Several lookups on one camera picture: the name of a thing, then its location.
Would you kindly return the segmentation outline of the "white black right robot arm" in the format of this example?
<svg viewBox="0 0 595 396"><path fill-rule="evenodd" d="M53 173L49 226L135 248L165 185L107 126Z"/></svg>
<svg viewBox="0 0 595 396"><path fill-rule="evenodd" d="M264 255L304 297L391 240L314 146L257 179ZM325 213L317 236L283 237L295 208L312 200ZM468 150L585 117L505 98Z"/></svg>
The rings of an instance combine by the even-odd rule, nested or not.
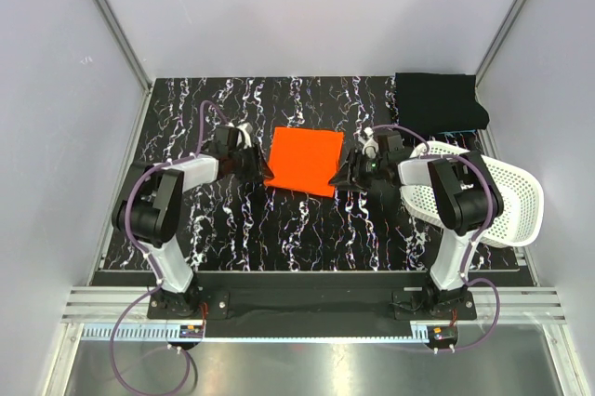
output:
<svg viewBox="0 0 595 396"><path fill-rule="evenodd" d="M432 154L426 140L421 144L422 152L415 154L395 125L370 130L363 147L350 149L329 184L341 191L368 191L380 180L400 193L413 186L431 188L443 225L438 255L422 290L392 306L406 314L442 317L465 304L471 258L504 203L479 152Z"/></svg>

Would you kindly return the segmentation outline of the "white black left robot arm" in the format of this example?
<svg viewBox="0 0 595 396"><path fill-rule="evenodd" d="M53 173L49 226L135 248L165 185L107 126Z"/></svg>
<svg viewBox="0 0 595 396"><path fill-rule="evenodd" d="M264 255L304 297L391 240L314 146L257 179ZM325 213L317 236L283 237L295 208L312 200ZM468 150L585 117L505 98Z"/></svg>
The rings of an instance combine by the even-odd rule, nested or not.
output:
<svg viewBox="0 0 595 396"><path fill-rule="evenodd" d="M128 168L112 210L112 226L150 264L157 308L190 318L205 307L177 240L182 198L186 191L227 176L247 182L273 178L249 123L218 126L212 139L184 158L135 162Z"/></svg>

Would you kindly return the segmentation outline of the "orange t shirt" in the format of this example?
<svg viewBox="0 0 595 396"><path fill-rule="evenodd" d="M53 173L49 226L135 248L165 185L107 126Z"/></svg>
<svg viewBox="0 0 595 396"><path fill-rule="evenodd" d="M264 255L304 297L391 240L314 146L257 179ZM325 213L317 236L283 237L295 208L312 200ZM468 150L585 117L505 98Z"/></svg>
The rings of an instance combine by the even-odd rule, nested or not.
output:
<svg viewBox="0 0 595 396"><path fill-rule="evenodd" d="M331 198L329 184L338 172L344 133L297 127L275 128L268 166L273 179L265 185Z"/></svg>

